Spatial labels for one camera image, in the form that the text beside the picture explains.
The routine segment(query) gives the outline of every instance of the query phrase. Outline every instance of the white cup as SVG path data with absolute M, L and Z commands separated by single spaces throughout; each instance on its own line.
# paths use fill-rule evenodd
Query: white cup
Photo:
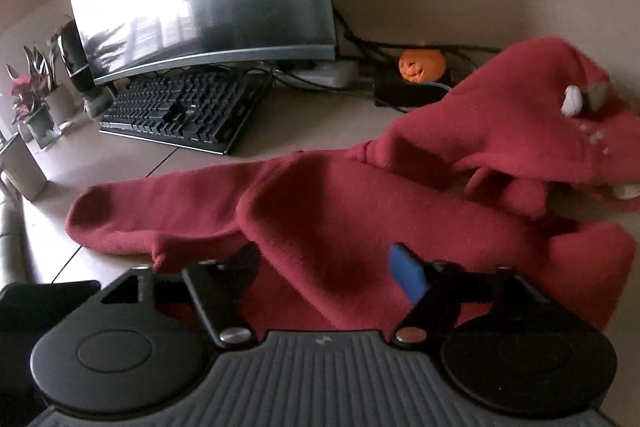
M 35 200 L 47 185 L 47 177 L 19 133 L 15 133 L 0 148 L 0 172 L 3 171 L 18 192 L 29 201 Z M 14 194 L 1 179 L 0 190 L 10 201 L 15 201 Z

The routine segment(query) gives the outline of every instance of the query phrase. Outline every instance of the white power adapter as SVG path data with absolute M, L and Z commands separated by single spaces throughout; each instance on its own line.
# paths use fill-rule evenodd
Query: white power adapter
M 313 69 L 291 70 L 289 73 L 319 86 L 333 87 L 334 89 L 346 89 L 351 84 L 356 83 L 360 77 L 358 63 L 354 60 L 323 60 L 317 62 Z M 279 71 L 276 76 L 282 77 L 287 84 L 292 86 L 305 87 L 306 89 L 322 89 L 321 87 L 314 87 L 300 82 L 300 80 L 284 72 Z

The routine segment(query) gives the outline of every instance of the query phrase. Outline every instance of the white logo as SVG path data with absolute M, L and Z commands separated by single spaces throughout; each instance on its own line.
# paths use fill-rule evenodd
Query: white logo
M 326 346 L 326 344 L 331 344 L 334 340 L 329 335 L 323 335 L 322 337 L 316 338 L 316 344 L 320 344 L 320 346 Z

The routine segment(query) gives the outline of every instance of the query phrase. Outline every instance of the silver screw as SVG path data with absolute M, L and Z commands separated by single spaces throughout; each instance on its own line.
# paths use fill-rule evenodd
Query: silver screw
M 396 331 L 396 340 L 403 344 L 419 344 L 427 339 L 427 332 L 420 328 L 407 326 Z
M 220 333 L 220 340 L 227 344 L 242 344 L 251 340 L 251 336 L 247 328 L 226 328 Z

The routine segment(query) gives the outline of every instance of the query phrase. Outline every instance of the potted plant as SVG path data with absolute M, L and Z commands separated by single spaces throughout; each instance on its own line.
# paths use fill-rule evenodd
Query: potted plant
M 76 103 L 64 84 L 56 81 L 56 57 L 58 56 L 58 36 L 49 40 L 49 57 L 46 57 L 37 46 L 30 50 L 24 46 L 27 64 L 31 75 L 42 78 L 38 93 L 49 107 L 49 114 L 56 125 L 70 121 L 76 112 Z
M 44 79 L 39 74 L 15 75 L 15 70 L 7 65 L 12 76 L 11 95 L 14 97 L 15 117 L 13 124 L 24 122 L 38 147 L 44 149 L 60 137 L 60 128 L 53 122 L 47 106 L 40 96 Z

